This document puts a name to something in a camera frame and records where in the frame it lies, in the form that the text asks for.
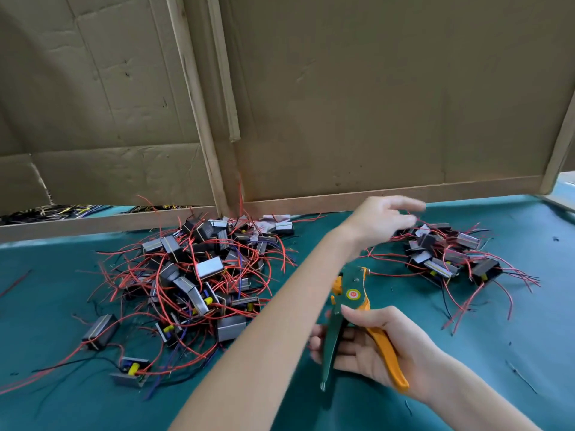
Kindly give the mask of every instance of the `teal work surface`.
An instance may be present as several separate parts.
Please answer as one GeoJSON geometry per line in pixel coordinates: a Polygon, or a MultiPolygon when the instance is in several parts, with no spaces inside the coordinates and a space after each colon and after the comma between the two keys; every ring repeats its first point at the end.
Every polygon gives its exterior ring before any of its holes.
{"type": "MultiPolygon", "coordinates": [[[[303,260],[322,236],[347,215],[330,214],[316,222],[296,224],[300,237],[286,243],[298,251],[297,261],[303,260]]],[[[372,308],[397,306],[438,346],[477,372],[543,429],[573,429],[575,227],[571,217],[533,198],[519,196],[430,206],[423,218],[427,222],[449,222],[458,229],[470,229],[480,222],[494,237],[486,251],[539,276],[542,287],[535,287],[531,294],[520,279],[502,277],[501,284],[514,299],[511,320],[507,321],[506,295],[490,285],[476,300],[486,304],[467,314],[454,336],[449,330],[441,330],[447,318],[440,290],[422,278],[368,277],[366,289],[372,308]]],[[[54,365],[78,346],[87,327],[71,314],[88,321],[95,319],[86,298],[102,280],[101,276],[81,272],[97,270],[101,256],[93,250],[114,251],[144,236],[117,233],[22,242],[0,248],[0,268],[4,272],[0,291],[33,269],[0,298],[0,384],[13,383],[30,376],[33,369],[54,365]]],[[[384,248],[400,251],[399,244],[386,244],[384,248]]],[[[365,264],[380,273],[408,273],[399,263],[368,260],[365,264]]],[[[286,275],[277,275],[276,265],[274,277],[279,281],[272,282],[273,289],[277,290],[292,271],[289,268],[286,275]]],[[[453,284],[451,289],[459,301],[471,293],[465,281],[453,284]]],[[[119,309],[110,307],[104,311],[119,309]]],[[[128,325],[122,326],[114,340],[124,343],[129,337],[124,344],[127,355],[154,358],[159,340],[148,337],[146,332],[134,332],[128,325]]],[[[77,358],[90,355],[82,351],[77,358]]],[[[115,360],[118,351],[110,347],[102,356],[115,360]]],[[[166,359],[164,354],[160,363],[166,359]]],[[[108,377],[110,371],[113,368],[103,360],[77,363],[1,396],[0,430],[165,429],[207,370],[189,382],[156,391],[149,401],[144,401],[147,390],[114,386],[108,377]]],[[[323,394],[319,388],[320,369],[304,351],[274,429],[447,429],[426,406],[410,400],[411,414],[404,397],[363,377],[335,372],[333,378],[331,389],[323,394]]],[[[251,390],[246,387],[246,396],[251,390]]],[[[218,408],[233,409],[234,405],[218,408]]],[[[248,425],[232,428],[248,429],[248,425]]]]}

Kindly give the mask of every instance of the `wooden strip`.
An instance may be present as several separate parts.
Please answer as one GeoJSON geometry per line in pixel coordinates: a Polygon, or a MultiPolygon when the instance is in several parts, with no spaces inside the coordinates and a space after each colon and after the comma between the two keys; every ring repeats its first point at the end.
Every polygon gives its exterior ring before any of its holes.
{"type": "Polygon", "coordinates": [[[162,210],[157,212],[130,213],[100,218],[64,219],[62,221],[37,222],[0,226],[0,243],[20,240],[50,239],[52,237],[81,236],[83,234],[114,233],[117,231],[148,230],[152,228],[175,228],[186,222],[192,211],[217,218],[215,206],[194,209],[162,210]]]}
{"type": "MultiPolygon", "coordinates": [[[[383,189],[379,191],[349,192],[347,194],[305,196],[301,198],[252,201],[244,205],[255,218],[264,214],[307,214],[329,211],[353,210],[368,196],[406,195],[426,202],[451,201],[455,199],[484,198],[535,194],[543,176],[518,177],[467,183],[433,184],[429,186],[383,189]]],[[[196,215],[205,213],[208,218],[218,217],[215,206],[194,207],[196,215]]],[[[82,234],[111,233],[158,228],[177,227],[191,215],[190,209],[163,210],[133,213],[102,218],[69,219],[0,226],[0,243],[51,237],[80,236],[82,234]]]]}
{"type": "Polygon", "coordinates": [[[368,196],[406,195],[431,203],[488,196],[536,194],[539,190],[541,179],[542,176],[531,176],[490,181],[470,181],[466,183],[432,184],[399,189],[246,202],[244,206],[253,217],[261,217],[263,214],[271,213],[299,215],[354,210],[368,196]]]}
{"type": "Polygon", "coordinates": [[[182,61],[186,86],[190,95],[191,107],[194,111],[196,125],[198,127],[199,142],[204,152],[204,160],[214,201],[220,214],[230,215],[226,193],[224,192],[224,183],[221,178],[220,165],[217,159],[212,130],[210,128],[208,114],[202,87],[199,82],[198,67],[194,57],[194,49],[191,44],[190,29],[187,24],[186,10],[184,9],[183,0],[166,0],[170,12],[170,20],[174,29],[176,45],[182,61]]]}
{"type": "Polygon", "coordinates": [[[563,210],[575,213],[575,203],[572,201],[568,201],[556,195],[538,195],[538,198],[541,198],[543,201],[549,204],[553,204],[554,206],[560,207],[563,210]]]}
{"type": "Polygon", "coordinates": [[[563,118],[563,123],[557,135],[553,152],[551,153],[551,158],[547,163],[545,175],[543,176],[541,188],[539,189],[540,194],[550,194],[553,190],[557,175],[567,158],[567,153],[569,152],[573,138],[575,138],[575,92],[573,92],[573,97],[563,118]]]}
{"type": "Polygon", "coordinates": [[[240,123],[237,120],[236,100],[234,89],[232,88],[232,78],[229,74],[228,51],[226,49],[226,38],[224,36],[224,25],[221,20],[220,1],[207,0],[212,22],[212,34],[216,47],[217,64],[220,69],[221,87],[224,92],[224,103],[228,115],[229,139],[232,142],[238,141],[240,137],[240,123]]]}

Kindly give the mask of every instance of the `cardboard wall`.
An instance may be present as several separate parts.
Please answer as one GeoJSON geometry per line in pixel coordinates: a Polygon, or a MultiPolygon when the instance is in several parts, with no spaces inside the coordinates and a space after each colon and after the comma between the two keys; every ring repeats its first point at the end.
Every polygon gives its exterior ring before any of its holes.
{"type": "Polygon", "coordinates": [[[248,201],[540,176],[575,89],[575,0],[220,6],[248,201]]]}
{"type": "Polygon", "coordinates": [[[0,211],[213,204],[165,0],[0,0],[0,211]]]}

